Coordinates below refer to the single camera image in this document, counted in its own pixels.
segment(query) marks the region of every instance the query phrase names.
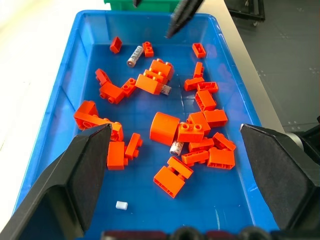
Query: black metal frame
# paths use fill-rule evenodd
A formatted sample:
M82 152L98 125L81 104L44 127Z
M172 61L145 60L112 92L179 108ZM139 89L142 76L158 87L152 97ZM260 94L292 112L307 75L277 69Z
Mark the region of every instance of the black metal frame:
M228 7L230 15L232 17L236 17L239 19L246 19L246 20L250 19L250 20L254 20L254 21L258 21L258 22L264 22L266 20L264 0L257 0L257 3L258 3L258 13L257 14L255 14L254 1L255 0L248 0L248 2L249 2L248 13Z

